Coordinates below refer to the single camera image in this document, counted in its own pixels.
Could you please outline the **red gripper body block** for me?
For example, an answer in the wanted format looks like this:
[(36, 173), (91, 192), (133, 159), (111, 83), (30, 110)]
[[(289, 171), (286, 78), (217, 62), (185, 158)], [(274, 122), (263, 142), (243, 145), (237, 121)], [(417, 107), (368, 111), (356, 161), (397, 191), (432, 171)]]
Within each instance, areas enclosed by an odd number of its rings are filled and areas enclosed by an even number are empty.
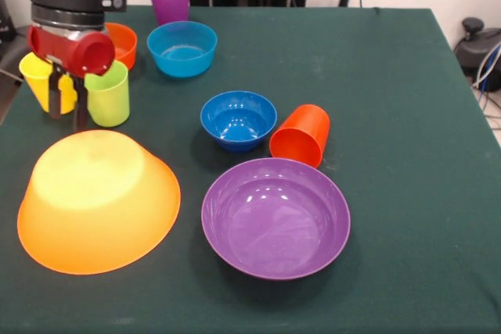
[(72, 31), (33, 24), (27, 40), (37, 57), (56, 63), (75, 77), (102, 76), (115, 60), (114, 44), (103, 31)]

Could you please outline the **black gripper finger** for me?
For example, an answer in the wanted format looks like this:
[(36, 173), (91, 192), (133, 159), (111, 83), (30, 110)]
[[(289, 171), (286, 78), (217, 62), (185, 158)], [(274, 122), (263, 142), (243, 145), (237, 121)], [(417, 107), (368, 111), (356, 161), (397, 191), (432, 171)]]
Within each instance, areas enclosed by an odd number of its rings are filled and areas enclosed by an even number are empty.
[(63, 68), (57, 64), (52, 64), (52, 72), (49, 75), (49, 116), (59, 119), (61, 116), (61, 91), (59, 80), (64, 75)]
[(73, 77), (77, 101), (74, 109), (74, 130), (84, 131), (88, 122), (88, 90), (82, 77)]

